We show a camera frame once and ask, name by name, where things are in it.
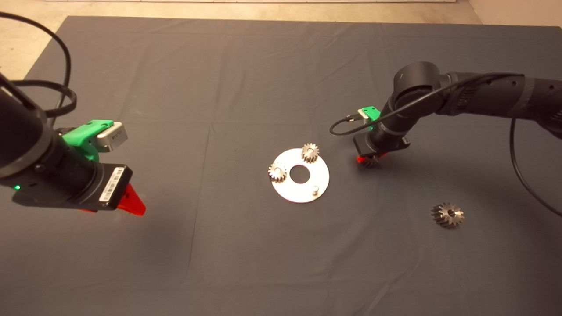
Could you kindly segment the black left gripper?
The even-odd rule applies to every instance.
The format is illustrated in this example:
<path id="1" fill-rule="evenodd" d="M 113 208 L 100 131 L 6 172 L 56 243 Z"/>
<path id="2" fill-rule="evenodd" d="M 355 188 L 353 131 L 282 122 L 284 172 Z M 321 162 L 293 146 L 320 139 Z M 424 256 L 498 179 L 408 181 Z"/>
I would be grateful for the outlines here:
<path id="1" fill-rule="evenodd" d="M 12 202 L 38 208 L 80 209 L 97 213 L 116 209 L 144 216 L 146 206 L 130 180 L 133 171 L 125 164 L 87 159 L 53 132 L 50 146 L 21 172 L 11 176 L 18 186 Z"/>

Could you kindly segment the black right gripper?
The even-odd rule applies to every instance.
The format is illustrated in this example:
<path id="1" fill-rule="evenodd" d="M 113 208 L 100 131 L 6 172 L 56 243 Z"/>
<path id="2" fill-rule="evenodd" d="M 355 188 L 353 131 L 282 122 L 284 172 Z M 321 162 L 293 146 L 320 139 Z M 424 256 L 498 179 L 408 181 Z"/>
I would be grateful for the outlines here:
<path id="1" fill-rule="evenodd" d="M 357 162 L 364 165 L 365 157 L 382 158 L 389 152 L 408 148 L 410 142 L 402 135 L 393 135 L 385 131 L 369 131 L 353 136 L 353 143 L 357 149 Z"/>

